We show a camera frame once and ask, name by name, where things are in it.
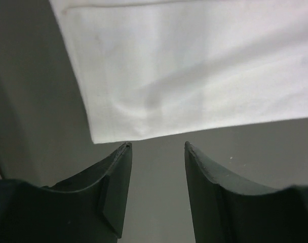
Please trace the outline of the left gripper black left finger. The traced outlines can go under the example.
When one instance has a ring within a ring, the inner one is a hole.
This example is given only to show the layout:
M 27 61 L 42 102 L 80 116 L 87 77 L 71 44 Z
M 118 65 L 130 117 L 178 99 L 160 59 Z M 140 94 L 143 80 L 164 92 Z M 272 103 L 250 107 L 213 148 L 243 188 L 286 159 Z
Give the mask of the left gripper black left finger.
M 123 233 L 132 145 L 52 187 L 0 180 L 0 242 L 117 242 Z

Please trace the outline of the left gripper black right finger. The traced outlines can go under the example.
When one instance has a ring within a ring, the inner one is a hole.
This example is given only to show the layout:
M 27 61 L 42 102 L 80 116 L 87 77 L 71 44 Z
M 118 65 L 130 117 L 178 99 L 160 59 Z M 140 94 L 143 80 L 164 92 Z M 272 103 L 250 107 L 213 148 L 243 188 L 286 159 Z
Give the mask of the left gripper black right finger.
M 196 242 L 308 242 L 308 186 L 258 184 L 189 142 L 184 160 Z

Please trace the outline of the white t shirt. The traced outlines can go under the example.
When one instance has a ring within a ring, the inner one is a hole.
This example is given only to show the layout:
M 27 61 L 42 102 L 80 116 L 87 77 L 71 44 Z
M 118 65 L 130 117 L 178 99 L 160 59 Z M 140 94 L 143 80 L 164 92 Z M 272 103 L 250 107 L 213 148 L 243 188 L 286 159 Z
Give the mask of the white t shirt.
M 308 1 L 51 1 L 96 144 L 308 118 Z

